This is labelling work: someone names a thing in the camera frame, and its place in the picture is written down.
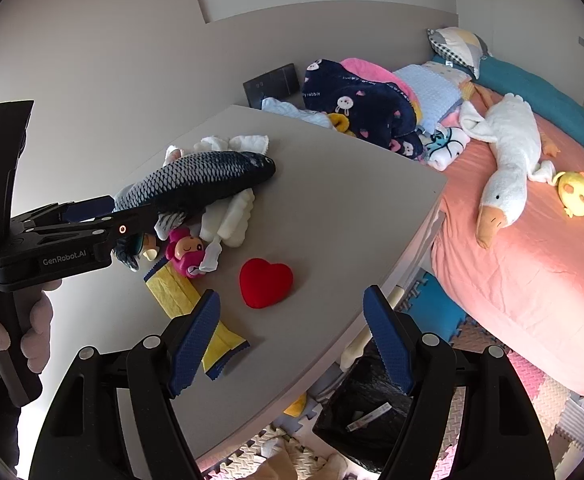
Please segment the brown bear toy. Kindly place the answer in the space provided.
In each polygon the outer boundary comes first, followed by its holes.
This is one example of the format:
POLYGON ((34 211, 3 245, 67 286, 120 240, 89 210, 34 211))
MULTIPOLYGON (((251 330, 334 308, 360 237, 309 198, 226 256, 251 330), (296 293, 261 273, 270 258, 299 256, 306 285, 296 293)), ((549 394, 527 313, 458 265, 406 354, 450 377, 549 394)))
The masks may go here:
POLYGON ((158 254, 159 246, 156 236, 153 234, 144 234, 141 255, 149 261, 154 261, 158 257, 158 254))

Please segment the grey plush fish toy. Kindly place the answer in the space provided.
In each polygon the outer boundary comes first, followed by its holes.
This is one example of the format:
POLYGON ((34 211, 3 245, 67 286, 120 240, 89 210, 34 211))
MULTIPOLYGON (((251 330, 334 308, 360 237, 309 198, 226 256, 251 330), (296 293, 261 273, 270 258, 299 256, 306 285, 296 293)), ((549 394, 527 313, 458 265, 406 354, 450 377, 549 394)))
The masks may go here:
POLYGON ((138 235, 126 235, 113 253, 132 271, 139 270, 144 237, 167 240, 183 223, 207 206, 262 184, 275 174, 275 161, 254 152, 197 152, 168 162, 115 196, 116 211, 152 205, 157 210, 153 226, 138 235))

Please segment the pink monkey toy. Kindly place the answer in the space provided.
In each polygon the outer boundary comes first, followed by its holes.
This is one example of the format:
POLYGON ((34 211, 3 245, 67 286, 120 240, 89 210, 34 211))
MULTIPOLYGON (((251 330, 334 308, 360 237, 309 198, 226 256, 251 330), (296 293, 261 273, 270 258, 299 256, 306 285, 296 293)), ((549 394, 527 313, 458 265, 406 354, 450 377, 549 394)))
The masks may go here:
POLYGON ((186 226, 173 229, 169 233, 166 258, 179 274, 186 278, 202 275, 201 263, 205 257, 203 240, 193 236, 186 226))

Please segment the yellow snack wrapper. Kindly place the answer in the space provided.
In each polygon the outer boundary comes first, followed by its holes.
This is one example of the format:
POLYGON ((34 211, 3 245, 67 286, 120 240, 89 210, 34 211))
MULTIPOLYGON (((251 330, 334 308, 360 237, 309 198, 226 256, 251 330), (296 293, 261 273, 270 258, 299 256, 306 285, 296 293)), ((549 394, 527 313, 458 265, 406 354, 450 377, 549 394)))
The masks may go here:
MULTIPOLYGON (((192 282, 165 257, 145 274, 145 285, 170 318, 190 314, 201 299, 192 282)), ((229 361, 249 348, 249 342, 219 322, 202 359, 203 371, 216 380, 229 361)))

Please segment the white foam packing piece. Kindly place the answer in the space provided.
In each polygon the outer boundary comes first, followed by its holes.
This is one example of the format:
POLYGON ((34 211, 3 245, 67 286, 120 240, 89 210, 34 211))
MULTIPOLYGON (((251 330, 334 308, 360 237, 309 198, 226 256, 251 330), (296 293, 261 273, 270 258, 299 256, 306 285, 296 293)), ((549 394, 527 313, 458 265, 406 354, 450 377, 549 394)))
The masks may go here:
POLYGON ((226 200, 208 205, 202 216, 200 238, 206 243, 218 240, 228 247, 240 247, 246 238, 255 195, 251 188, 226 200))

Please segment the white towel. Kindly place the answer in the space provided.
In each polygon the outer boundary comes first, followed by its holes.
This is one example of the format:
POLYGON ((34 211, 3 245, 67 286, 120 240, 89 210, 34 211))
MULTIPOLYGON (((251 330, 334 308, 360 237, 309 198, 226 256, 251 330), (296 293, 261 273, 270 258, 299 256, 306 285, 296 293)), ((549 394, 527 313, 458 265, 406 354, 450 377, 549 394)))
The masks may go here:
POLYGON ((223 139, 220 136, 205 136, 192 148, 178 148, 176 145, 169 145, 166 150, 164 166, 193 153, 203 152, 252 152, 266 155, 269 148, 269 136, 234 136, 231 139, 223 139))

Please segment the red heart plush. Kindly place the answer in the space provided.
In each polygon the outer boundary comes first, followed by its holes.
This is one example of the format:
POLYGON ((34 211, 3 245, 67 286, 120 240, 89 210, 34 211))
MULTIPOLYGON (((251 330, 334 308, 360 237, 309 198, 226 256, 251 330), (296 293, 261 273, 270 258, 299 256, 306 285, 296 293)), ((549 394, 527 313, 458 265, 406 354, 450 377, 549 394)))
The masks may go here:
POLYGON ((247 307, 255 310, 266 309, 290 295, 294 274, 284 263, 270 263, 262 258, 252 258, 241 267, 239 284, 247 307))

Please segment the small white plastic bottle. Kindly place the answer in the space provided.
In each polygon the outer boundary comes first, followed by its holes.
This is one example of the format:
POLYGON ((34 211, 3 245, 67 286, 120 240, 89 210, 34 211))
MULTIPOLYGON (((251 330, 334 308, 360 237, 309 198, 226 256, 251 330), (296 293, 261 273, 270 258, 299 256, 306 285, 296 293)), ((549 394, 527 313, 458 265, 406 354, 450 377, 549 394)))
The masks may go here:
POLYGON ((218 269, 221 253, 221 238, 219 236, 215 236, 205 249, 205 256, 200 263, 199 270, 204 274, 215 272, 218 269))

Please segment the pink bed sheet mattress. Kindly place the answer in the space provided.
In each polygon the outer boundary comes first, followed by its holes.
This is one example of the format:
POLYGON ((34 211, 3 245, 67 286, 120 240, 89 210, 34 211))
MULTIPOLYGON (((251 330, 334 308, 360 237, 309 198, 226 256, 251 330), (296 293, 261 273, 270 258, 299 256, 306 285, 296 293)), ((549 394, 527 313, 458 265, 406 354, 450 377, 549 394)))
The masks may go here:
MULTIPOLYGON (((584 148, 546 119, 537 123, 560 150, 556 167, 584 172, 584 148)), ((584 217, 568 217, 551 185, 532 182, 520 219, 492 247, 478 246, 478 204, 495 168, 490 147, 471 141, 446 169, 432 269, 478 323, 584 396, 584 217)))

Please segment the light blue baby cloth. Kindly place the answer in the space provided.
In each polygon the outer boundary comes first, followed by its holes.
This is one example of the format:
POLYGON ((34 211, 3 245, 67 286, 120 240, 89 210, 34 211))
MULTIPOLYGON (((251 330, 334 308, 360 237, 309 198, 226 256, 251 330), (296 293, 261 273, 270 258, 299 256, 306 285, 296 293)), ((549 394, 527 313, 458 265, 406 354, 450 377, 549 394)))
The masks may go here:
POLYGON ((300 110, 290 102, 279 101, 268 96, 261 101, 260 109, 263 112, 290 117, 303 122, 308 122, 315 126, 332 129, 332 122, 327 114, 315 112, 314 110, 300 110))

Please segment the yellow chick plush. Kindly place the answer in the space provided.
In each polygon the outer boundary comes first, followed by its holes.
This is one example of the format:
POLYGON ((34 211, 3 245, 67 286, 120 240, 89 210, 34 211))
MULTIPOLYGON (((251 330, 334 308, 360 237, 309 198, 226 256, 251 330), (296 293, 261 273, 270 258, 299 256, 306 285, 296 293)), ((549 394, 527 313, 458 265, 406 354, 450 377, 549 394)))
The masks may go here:
POLYGON ((551 181, 569 218, 584 217, 584 171, 559 171, 551 181))

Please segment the yellow fuzzy cloth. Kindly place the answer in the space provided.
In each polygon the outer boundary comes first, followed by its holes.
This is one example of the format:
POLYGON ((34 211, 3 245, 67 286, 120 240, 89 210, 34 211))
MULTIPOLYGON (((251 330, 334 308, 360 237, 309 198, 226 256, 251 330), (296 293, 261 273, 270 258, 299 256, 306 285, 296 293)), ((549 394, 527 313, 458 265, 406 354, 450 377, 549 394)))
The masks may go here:
POLYGON ((336 131, 339 131, 340 133, 344 133, 347 136, 352 136, 353 138, 356 136, 356 134, 353 131, 351 131, 349 128, 349 119, 346 115, 331 113, 328 115, 328 118, 330 119, 332 127, 336 131))

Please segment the white cartoon print cloth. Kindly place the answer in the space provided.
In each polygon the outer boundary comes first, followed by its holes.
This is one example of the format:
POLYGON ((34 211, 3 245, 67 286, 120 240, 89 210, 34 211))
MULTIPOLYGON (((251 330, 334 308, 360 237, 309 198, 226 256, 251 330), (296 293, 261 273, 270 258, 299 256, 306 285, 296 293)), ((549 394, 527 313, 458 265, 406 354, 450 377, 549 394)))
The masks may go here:
POLYGON ((446 170, 466 149, 471 138, 462 129, 437 125, 420 136, 426 163, 437 171, 446 170))

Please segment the light blue knitted blanket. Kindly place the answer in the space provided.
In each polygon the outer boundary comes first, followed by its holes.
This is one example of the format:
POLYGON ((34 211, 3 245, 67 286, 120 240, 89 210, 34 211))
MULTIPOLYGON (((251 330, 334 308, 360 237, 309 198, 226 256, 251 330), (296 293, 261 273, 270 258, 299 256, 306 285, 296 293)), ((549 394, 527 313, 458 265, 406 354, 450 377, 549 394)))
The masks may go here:
POLYGON ((406 82, 418 98, 422 127, 437 124, 461 104, 461 91, 456 84, 423 65, 403 66, 394 75, 406 82))

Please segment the black wall switch panel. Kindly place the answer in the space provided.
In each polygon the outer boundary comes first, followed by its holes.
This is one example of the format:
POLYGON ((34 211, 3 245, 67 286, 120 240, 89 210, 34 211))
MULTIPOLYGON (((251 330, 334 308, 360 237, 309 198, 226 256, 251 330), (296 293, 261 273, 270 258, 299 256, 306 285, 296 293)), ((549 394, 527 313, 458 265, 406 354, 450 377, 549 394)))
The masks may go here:
POLYGON ((263 99, 284 101, 300 92, 301 84, 295 65, 289 63, 245 81, 243 89, 249 107, 260 110, 263 99))

